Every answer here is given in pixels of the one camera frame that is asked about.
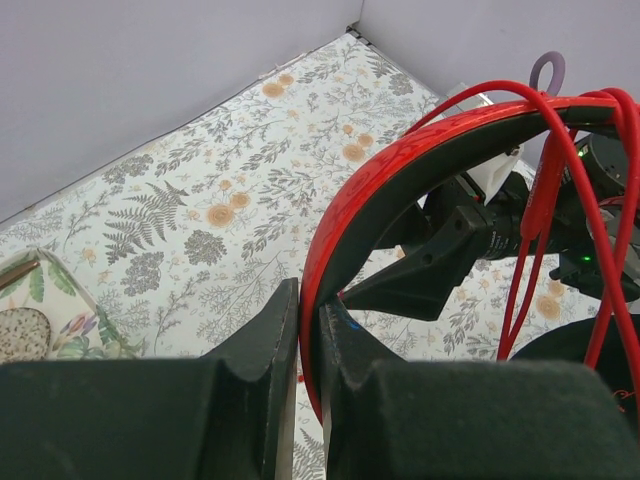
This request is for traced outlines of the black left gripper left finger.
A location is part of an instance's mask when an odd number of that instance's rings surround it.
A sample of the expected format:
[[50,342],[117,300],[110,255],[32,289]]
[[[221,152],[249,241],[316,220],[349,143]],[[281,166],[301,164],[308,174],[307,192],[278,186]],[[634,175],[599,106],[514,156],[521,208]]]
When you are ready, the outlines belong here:
[[198,358],[1,369],[5,479],[288,479],[298,282]]

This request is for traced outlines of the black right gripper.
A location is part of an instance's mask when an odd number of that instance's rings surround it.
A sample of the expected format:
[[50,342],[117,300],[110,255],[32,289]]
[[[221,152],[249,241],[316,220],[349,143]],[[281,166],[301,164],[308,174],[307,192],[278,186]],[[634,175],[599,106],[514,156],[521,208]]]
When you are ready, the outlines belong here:
[[452,290],[480,259],[499,257],[499,215],[468,174],[445,181],[405,210],[373,247],[401,247],[405,256],[355,286],[341,300],[369,310],[418,320],[439,318]]

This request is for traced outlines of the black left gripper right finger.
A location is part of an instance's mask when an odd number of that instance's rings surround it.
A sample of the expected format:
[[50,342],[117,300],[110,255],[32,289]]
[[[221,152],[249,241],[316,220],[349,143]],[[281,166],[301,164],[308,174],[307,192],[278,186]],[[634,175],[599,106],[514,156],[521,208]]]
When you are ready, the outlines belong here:
[[330,479],[635,479],[639,431],[615,331],[581,363],[592,319],[551,330],[507,362],[413,361],[339,301],[319,311]]

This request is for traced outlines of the red black headphones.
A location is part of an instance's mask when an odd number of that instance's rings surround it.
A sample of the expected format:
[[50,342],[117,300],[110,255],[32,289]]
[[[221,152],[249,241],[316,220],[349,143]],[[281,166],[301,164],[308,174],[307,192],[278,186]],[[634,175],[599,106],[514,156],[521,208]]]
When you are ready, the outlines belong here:
[[611,125],[608,97],[541,97],[494,104],[428,124],[391,144],[352,175],[329,204],[309,247],[301,285],[305,384],[321,418],[318,309],[360,270],[391,224],[424,193],[553,126]]

